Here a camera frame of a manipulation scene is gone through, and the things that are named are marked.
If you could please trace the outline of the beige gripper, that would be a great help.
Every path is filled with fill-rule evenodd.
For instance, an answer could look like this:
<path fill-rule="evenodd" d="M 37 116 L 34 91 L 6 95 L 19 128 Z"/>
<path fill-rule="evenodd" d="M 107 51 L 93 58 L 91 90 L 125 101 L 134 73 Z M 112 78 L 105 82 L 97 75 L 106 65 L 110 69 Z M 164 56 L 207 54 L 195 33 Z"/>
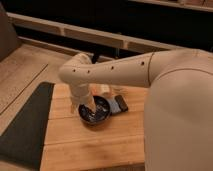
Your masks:
<path fill-rule="evenodd" d="M 76 112 L 76 105 L 87 105 L 90 113 L 96 115 L 96 105 L 93 100 L 93 96 L 90 92 L 88 84 L 70 85 L 70 98 L 72 103 L 70 104 L 70 113 Z"/>

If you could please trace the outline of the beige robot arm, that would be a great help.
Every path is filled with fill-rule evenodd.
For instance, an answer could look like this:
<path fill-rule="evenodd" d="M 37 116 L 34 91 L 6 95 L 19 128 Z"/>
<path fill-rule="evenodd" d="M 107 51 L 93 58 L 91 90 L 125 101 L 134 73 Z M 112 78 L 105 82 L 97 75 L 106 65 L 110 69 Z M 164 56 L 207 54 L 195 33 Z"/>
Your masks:
<path fill-rule="evenodd" d="M 71 99 L 90 83 L 146 87 L 146 171 L 213 171 L 213 53 L 177 49 L 93 64 L 80 53 L 61 66 Z"/>

